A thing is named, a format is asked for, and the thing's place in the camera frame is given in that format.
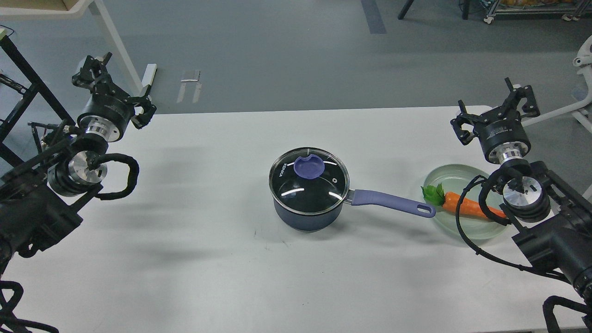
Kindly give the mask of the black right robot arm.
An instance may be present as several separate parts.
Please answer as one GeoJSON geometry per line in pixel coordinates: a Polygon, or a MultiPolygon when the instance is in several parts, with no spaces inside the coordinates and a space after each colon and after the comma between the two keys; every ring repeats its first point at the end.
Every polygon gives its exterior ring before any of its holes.
{"type": "Polygon", "coordinates": [[[523,118],[540,116],[531,86],[514,86],[505,78],[509,95],[499,106],[480,115],[471,114],[459,100],[459,114],[450,122],[458,140],[468,145],[480,142],[487,162],[499,165],[489,177],[476,176],[464,188],[455,207],[457,230],[476,255],[495,263],[565,282],[582,302],[550,296],[542,310],[546,330],[561,331],[554,314],[556,306],[583,314],[591,329],[592,299],[592,222],[591,203],[544,162],[529,162],[531,150],[523,118]],[[487,253],[468,238],[460,223],[460,210],[468,191],[480,185],[477,206],[491,221],[513,225],[514,244],[530,266],[510,263],[487,253]]]}

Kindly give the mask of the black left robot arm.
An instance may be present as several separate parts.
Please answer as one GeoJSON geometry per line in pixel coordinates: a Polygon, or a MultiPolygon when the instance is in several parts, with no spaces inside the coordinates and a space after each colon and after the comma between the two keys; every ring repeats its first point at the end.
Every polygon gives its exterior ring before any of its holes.
{"type": "Polygon", "coordinates": [[[76,123],[31,123],[49,132],[37,139],[38,154],[1,177],[1,271],[15,254],[30,258],[63,240],[82,223],[79,212],[93,198],[118,200],[137,185],[139,163],[108,153],[131,123],[142,129],[156,112],[150,85],[131,96],[106,69],[112,53],[87,56],[72,83],[90,92],[76,123]]]}

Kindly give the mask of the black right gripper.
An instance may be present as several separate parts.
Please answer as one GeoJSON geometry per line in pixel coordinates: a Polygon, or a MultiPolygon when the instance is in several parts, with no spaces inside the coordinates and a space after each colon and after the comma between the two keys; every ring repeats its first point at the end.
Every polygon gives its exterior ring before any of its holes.
{"type": "Polygon", "coordinates": [[[500,120],[486,123],[484,116],[470,114],[465,103],[459,100],[459,114],[450,121],[462,145],[479,139],[483,156],[491,164],[503,164],[509,158],[508,151],[514,154],[512,157],[525,157],[531,150],[531,142],[521,121],[541,115],[530,85],[514,86],[509,77],[505,78],[505,83],[509,95],[494,111],[495,118],[500,120]]]}

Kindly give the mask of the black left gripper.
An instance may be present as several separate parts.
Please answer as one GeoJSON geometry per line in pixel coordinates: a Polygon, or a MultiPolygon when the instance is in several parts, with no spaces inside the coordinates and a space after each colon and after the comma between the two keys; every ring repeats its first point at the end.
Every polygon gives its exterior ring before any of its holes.
{"type": "Polygon", "coordinates": [[[129,105],[109,96],[113,93],[113,82],[106,65],[111,57],[110,51],[103,57],[87,55],[72,76],[72,84],[93,93],[78,116],[78,127],[107,142],[116,142],[123,138],[130,121],[138,130],[146,127],[157,107],[148,96],[129,97],[129,105]]]}

